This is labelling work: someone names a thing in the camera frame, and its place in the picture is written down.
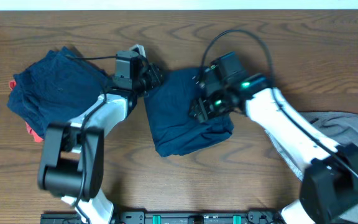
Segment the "navy blue shorts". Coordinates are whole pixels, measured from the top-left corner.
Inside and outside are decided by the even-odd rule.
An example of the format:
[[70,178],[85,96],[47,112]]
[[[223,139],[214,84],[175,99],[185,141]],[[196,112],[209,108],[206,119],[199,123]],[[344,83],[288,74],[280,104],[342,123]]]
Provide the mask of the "navy blue shorts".
[[204,123],[189,116],[191,101],[201,96],[197,74],[197,68],[168,72],[164,83],[144,98],[155,150],[162,157],[184,156],[232,136],[234,125],[228,115]]

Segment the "grey shorts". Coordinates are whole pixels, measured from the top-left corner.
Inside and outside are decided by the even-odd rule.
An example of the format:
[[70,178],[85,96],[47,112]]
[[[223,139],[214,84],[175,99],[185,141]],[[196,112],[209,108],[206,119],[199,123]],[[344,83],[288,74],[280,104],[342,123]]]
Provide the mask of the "grey shorts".
[[[358,174],[356,168],[356,153],[358,153],[358,114],[323,111],[323,112],[301,112],[304,117],[314,128],[323,133],[328,138],[339,143],[338,148],[342,151],[338,157],[351,167]],[[303,172],[295,165],[293,159],[285,152],[284,147],[272,133],[265,131],[271,140],[276,151],[281,155],[296,177],[302,181]],[[358,223],[358,204],[335,218],[334,223]]]

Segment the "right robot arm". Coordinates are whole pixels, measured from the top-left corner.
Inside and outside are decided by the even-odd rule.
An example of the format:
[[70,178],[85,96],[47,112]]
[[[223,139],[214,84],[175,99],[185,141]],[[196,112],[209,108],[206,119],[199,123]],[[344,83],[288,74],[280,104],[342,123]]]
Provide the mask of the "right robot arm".
[[281,211],[286,223],[331,223],[358,204],[358,147],[314,128],[265,75],[213,64],[201,69],[198,83],[203,93],[192,102],[190,116],[203,123],[240,109],[303,174],[299,199]]

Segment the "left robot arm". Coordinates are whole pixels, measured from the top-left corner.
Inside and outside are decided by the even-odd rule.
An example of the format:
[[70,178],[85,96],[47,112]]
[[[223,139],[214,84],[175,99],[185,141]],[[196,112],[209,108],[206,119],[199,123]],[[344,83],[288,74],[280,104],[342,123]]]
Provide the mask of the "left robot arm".
[[120,223],[121,216],[101,189],[104,138],[134,109],[139,97],[163,83],[155,64],[126,72],[128,88],[102,85],[102,94],[83,114],[50,123],[40,160],[39,188],[61,198],[73,213],[46,213],[41,223]]

